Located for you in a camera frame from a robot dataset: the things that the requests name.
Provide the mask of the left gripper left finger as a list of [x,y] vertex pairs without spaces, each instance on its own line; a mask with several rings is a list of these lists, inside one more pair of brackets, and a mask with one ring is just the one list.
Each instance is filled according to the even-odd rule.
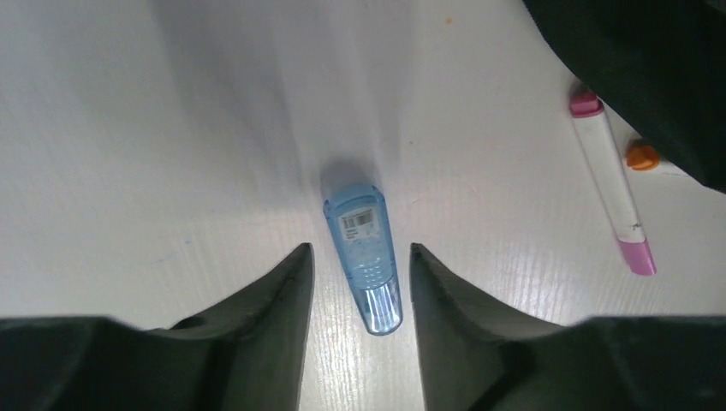
[[295,410],[313,252],[169,329],[105,317],[1,322],[4,410]]

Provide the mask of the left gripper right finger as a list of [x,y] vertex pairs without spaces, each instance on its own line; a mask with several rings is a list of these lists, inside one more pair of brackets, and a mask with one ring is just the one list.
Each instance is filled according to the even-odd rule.
[[420,244],[410,282],[429,410],[722,410],[722,316],[557,325],[457,276]]

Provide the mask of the blue correction tape dispenser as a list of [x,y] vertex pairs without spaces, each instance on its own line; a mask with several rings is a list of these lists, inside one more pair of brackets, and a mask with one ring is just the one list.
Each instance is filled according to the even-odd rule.
[[371,184],[350,185],[325,200],[323,211],[367,332],[379,337],[393,333],[403,310],[383,193]]

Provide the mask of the black student backpack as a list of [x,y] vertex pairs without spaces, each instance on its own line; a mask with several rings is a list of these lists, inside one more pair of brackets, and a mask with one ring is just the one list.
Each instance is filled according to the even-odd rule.
[[528,1],[585,85],[703,186],[725,189],[722,1]]

